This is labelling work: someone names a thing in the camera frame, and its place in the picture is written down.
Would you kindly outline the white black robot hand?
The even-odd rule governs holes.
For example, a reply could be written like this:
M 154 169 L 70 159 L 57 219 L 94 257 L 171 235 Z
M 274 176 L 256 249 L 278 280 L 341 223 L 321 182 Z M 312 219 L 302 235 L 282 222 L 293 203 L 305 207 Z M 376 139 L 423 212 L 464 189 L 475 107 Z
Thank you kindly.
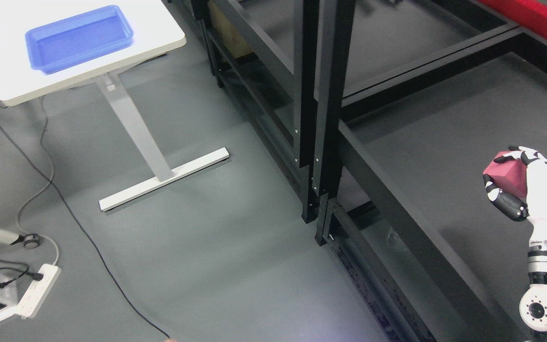
M 529 221 L 533 226 L 529 247 L 547 245 L 547 158 L 538 150 L 525 146 L 511 145 L 508 150 L 493 162 L 521 162 L 526 167 L 526 199 L 521 200 L 506 192 L 489 174 L 484 174 L 482 178 L 488 200 L 509 219 Z

